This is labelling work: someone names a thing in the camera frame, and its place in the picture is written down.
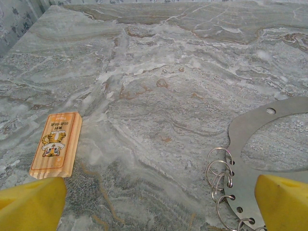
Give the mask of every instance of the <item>metal gasket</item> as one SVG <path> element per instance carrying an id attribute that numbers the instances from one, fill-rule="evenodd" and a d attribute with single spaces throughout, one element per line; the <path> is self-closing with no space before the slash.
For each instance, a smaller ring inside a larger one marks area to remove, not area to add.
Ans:
<path id="1" fill-rule="evenodd" d="M 274 109 L 275 114 L 267 113 L 267 109 Z M 224 179 L 226 195 L 234 195 L 235 200 L 228 199 L 228 203 L 235 214 L 240 218 L 253 218 L 254 224 L 246 222 L 252 229 L 264 226 L 256 199 L 255 185 L 261 174 L 270 174 L 308 183 L 308 170 L 300 172 L 268 172 L 250 168 L 241 158 L 241 151 L 249 138 L 267 123 L 292 114 L 308 113 L 308 97 L 294 97 L 276 101 L 247 112 L 234 119 L 229 126 L 230 146 L 228 151 L 232 154 L 232 188 L 227 186 L 228 179 Z"/>

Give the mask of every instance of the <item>wooden tag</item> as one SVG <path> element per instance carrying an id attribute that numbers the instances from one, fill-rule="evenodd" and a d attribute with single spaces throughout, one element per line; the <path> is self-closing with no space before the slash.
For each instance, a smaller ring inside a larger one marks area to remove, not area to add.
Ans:
<path id="1" fill-rule="evenodd" d="M 72 175 L 81 123 L 78 112 L 49 115 L 29 171 L 32 177 Z"/>

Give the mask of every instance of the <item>cartoon tiger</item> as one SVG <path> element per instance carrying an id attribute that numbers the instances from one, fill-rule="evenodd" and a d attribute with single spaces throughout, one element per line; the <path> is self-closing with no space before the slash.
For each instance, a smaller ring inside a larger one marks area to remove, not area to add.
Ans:
<path id="1" fill-rule="evenodd" d="M 58 156 L 60 155 L 60 150 L 65 147 L 64 143 L 61 143 L 63 138 L 66 136 L 65 131 L 52 131 L 49 135 L 42 138 L 44 151 L 43 157 L 45 156 Z"/>

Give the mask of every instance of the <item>marble countertop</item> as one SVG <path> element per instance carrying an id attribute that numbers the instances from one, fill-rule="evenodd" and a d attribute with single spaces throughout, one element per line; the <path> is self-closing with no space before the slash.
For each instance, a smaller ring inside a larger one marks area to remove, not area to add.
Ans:
<path id="1" fill-rule="evenodd" d="M 308 96 L 308 5 L 51 6 L 0 62 L 0 187 L 28 175 L 48 114 L 83 117 L 58 231 L 217 231 L 206 155 L 237 116 Z M 308 168 L 308 115 L 257 131 L 264 170 Z M 226 222 L 238 219 L 221 205 Z"/>

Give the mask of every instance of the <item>yellow object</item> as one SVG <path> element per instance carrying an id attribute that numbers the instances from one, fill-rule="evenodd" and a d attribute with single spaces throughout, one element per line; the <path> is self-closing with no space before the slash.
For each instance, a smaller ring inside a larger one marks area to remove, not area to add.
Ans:
<path id="1" fill-rule="evenodd" d="M 260 175 L 255 196 L 268 231 L 308 230 L 308 184 Z"/>
<path id="2" fill-rule="evenodd" d="M 56 231 L 65 204 L 63 178 L 0 191 L 0 231 Z"/>

